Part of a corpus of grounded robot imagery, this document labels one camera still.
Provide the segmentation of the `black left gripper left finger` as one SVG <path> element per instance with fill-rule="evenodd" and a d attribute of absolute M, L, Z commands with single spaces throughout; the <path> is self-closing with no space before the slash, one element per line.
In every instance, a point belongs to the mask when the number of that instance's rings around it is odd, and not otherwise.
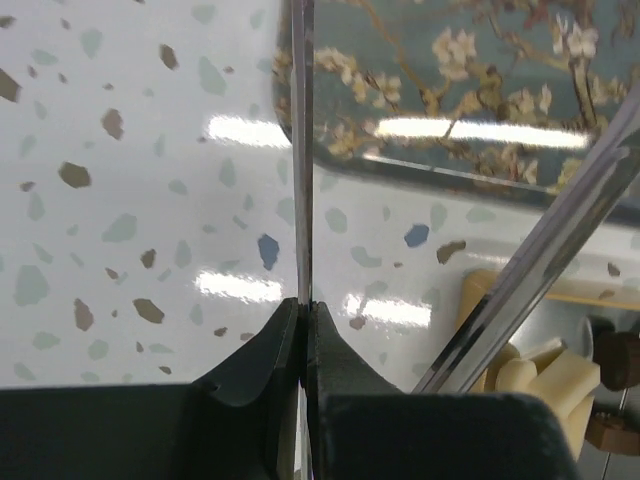
<path fill-rule="evenodd" d="M 298 303 L 184 384 L 5 389 L 5 479 L 290 479 Z"/>

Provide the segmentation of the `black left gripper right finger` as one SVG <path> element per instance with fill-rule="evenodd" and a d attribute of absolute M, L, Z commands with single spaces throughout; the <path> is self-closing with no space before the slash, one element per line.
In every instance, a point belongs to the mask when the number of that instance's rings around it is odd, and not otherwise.
<path fill-rule="evenodd" d="M 406 394 L 341 337 L 324 303 L 307 341 L 316 479 L 577 479 L 559 422 L 524 394 Z"/>

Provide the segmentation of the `metal tongs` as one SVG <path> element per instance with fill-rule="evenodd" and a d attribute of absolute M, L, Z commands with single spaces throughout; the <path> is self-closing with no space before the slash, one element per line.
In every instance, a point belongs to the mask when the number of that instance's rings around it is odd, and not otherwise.
<path fill-rule="evenodd" d="M 298 299 L 312 309 L 314 4 L 289 4 Z M 633 87 L 582 166 L 418 382 L 419 394 L 467 392 L 639 173 L 639 89 Z"/>

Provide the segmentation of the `beige round chocolate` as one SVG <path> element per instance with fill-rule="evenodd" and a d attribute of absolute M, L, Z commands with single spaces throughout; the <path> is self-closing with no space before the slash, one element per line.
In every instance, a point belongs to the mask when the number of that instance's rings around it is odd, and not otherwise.
<path fill-rule="evenodd" d="M 461 284 L 455 330 L 461 328 L 467 317 L 494 284 L 498 274 L 498 270 L 476 269 L 464 277 Z M 501 348 L 493 355 L 488 366 L 471 387 L 470 391 L 472 393 L 489 393 L 494 391 L 496 378 L 495 367 L 500 363 L 503 350 L 504 348 Z"/>

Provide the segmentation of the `white square chocolate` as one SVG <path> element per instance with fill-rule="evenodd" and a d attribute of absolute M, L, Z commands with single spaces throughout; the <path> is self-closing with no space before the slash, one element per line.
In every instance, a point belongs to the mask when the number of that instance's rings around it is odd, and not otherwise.
<path fill-rule="evenodd" d="M 525 356 L 507 344 L 484 376 L 484 393 L 524 393 L 543 401 L 555 414 L 574 458 L 581 454 L 600 384 L 600 367 L 562 343 L 542 345 Z"/>

